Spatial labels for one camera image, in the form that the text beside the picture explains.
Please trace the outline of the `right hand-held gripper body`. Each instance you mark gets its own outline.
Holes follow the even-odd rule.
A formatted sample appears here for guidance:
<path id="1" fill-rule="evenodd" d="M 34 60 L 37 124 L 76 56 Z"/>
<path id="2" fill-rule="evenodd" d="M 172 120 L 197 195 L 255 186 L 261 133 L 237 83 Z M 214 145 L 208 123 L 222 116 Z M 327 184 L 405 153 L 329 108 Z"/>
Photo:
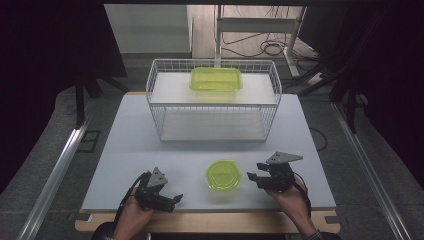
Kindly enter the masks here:
<path id="1" fill-rule="evenodd" d="M 263 187 L 260 189 L 285 192 L 295 186 L 299 191 L 302 191 L 302 188 L 296 182 L 295 172 L 290 166 L 290 162 L 302 159 L 301 155 L 276 151 L 265 162 L 270 166 L 269 171 L 266 171 L 269 176 L 260 176 L 263 178 Z"/>

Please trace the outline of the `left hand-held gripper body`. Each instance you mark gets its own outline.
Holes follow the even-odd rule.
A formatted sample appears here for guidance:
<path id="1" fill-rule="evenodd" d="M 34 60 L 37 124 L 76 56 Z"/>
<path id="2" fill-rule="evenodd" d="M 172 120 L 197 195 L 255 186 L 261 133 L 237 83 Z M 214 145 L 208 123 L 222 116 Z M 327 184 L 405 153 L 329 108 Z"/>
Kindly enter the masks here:
<path id="1" fill-rule="evenodd" d="M 160 191 L 167 183 L 167 178 L 158 167 L 142 173 L 136 180 L 137 188 L 135 192 L 135 198 L 140 207 L 142 209 L 172 212 L 175 209 L 176 198 L 160 195 Z"/>

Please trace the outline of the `person's right hand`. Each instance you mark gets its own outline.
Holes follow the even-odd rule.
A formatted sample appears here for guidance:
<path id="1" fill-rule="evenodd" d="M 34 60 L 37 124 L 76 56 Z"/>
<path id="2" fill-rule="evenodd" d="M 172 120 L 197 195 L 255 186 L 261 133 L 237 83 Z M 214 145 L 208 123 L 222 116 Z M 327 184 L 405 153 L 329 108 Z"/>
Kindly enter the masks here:
<path id="1" fill-rule="evenodd" d="M 266 193 L 277 202 L 279 208 L 290 218 L 303 240 L 307 240 L 317 232 L 309 217 L 302 192 L 295 186 L 285 192 L 267 190 Z"/>

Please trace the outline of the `person's left hand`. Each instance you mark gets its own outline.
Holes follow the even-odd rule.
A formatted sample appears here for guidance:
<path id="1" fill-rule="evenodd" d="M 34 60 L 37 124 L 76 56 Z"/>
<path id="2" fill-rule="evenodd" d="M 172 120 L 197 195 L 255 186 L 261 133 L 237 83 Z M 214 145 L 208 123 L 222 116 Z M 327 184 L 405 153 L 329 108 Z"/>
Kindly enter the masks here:
<path id="1" fill-rule="evenodd" d="M 154 210 L 143 210 L 136 198 L 130 196 L 124 204 L 123 211 L 114 230 L 113 240 L 132 240 L 141 233 L 149 223 Z"/>

